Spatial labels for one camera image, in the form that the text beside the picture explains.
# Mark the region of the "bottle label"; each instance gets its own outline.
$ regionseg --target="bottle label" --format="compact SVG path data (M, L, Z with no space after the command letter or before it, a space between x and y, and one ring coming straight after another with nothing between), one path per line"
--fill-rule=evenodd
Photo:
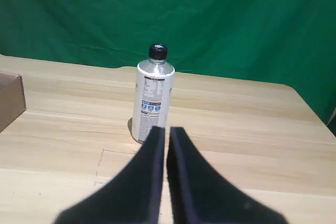
M172 85L173 73L156 78L138 71L132 135L139 142L144 142L152 126L165 127Z

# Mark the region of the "table surface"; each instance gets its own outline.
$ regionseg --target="table surface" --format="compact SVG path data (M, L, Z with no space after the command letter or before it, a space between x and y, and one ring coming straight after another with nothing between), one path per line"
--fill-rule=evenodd
M5 56L0 69L23 76L27 100L0 133L0 223L52 223L139 149L128 128L136 70ZM336 139L294 89L176 73L168 125L291 224L336 223ZM164 177L160 223L171 222Z

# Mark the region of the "brown box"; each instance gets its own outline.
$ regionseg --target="brown box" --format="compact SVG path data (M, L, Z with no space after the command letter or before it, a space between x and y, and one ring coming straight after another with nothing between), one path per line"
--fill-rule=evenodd
M0 72L0 132L26 110L22 77Z

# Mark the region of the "blue label section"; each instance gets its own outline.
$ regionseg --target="blue label section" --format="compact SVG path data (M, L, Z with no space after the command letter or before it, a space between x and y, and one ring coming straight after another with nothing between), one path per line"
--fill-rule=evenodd
M142 104L152 105L152 106L160 106L161 102L150 102L150 101L142 100Z

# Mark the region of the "bottle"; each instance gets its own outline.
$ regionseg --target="bottle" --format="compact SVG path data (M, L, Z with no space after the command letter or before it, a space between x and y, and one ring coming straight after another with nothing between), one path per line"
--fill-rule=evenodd
M165 127L175 69L166 62L168 49L149 47L149 59L139 62L135 84L132 136L143 143L152 126Z

